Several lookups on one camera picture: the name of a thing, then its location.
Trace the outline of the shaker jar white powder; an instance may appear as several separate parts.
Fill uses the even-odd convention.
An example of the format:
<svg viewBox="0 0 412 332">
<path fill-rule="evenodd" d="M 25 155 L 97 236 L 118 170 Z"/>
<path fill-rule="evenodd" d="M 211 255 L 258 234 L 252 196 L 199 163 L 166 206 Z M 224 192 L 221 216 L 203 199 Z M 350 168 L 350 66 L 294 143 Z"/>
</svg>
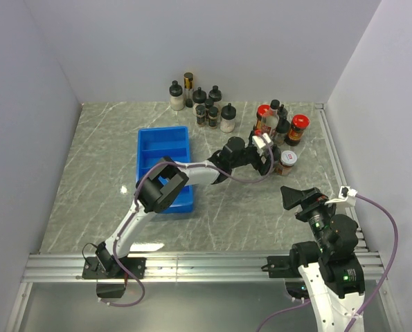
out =
<svg viewBox="0 0 412 332">
<path fill-rule="evenodd" d="M 272 148 L 272 153 L 274 155 L 274 162 L 278 163 L 281 156 L 281 150 L 277 145 L 274 145 Z"/>
</svg>

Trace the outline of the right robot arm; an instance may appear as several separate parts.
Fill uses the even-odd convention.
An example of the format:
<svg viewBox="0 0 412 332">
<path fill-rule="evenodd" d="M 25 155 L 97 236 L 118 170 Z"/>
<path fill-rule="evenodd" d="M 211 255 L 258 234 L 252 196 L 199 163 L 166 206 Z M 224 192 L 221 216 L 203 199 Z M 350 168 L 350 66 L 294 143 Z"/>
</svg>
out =
<svg viewBox="0 0 412 332">
<path fill-rule="evenodd" d="M 337 213 L 352 207 L 357 191 L 343 186 L 331 199 L 318 188 L 280 189 L 285 210 L 299 207 L 297 220 L 307 223 L 313 241 L 295 243 L 289 268 L 301 276 L 307 288 L 318 331 L 364 331 L 359 313 L 365 300 L 364 271 L 355 254 L 359 242 L 357 222 Z"/>
</svg>

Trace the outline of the knob lid jar white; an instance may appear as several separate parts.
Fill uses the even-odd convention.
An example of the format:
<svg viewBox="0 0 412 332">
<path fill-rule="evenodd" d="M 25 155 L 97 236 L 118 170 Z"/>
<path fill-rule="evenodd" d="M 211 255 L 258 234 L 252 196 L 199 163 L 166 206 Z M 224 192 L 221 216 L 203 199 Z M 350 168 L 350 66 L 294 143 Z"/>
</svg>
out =
<svg viewBox="0 0 412 332">
<path fill-rule="evenodd" d="M 230 133 L 235 128 L 236 108 L 228 103 L 222 108 L 220 130 L 224 133 Z"/>
</svg>

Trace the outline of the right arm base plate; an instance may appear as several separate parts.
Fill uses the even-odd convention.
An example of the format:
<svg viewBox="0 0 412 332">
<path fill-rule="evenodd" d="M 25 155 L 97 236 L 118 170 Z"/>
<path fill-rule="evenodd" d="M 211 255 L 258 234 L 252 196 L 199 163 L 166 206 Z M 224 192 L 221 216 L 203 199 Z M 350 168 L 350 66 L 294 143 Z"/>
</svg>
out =
<svg viewBox="0 0 412 332">
<path fill-rule="evenodd" d="M 267 273 L 270 279 L 301 278 L 298 267 L 290 256 L 268 256 L 261 271 Z"/>
</svg>

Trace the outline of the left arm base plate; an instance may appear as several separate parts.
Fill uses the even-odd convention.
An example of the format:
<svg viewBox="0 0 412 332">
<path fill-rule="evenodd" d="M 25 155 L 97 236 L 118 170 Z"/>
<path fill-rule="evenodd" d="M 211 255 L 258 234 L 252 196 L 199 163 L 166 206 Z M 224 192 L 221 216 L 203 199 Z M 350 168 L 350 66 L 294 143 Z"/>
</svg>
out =
<svg viewBox="0 0 412 332">
<path fill-rule="evenodd" d="M 145 270 L 146 258 L 144 257 L 123 257 L 119 261 L 134 274 L 142 279 Z M 82 271 L 83 279 L 123 279 L 126 272 L 113 260 L 112 265 L 105 269 L 97 257 L 87 257 Z"/>
</svg>

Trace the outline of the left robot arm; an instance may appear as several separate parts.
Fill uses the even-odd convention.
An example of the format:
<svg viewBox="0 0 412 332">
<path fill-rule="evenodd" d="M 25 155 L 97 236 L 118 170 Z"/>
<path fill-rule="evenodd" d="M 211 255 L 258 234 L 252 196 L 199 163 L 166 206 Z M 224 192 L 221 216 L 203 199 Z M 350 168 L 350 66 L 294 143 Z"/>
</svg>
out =
<svg viewBox="0 0 412 332">
<path fill-rule="evenodd" d="M 95 255 L 84 260 L 83 279 L 141 279 L 145 259 L 131 258 L 132 244 L 144 226 L 165 212 L 181 191 L 193 185 L 216 185 L 232 178 L 234 169 L 251 165 L 263 181 L 274 169 L 280 150 L 266 134 L 248 142 L 232 137 L 202 162 L 182 163 L 164 156 L 136 184 L 129 211 L 113 235 L 96 245 Z"/>
</svg>

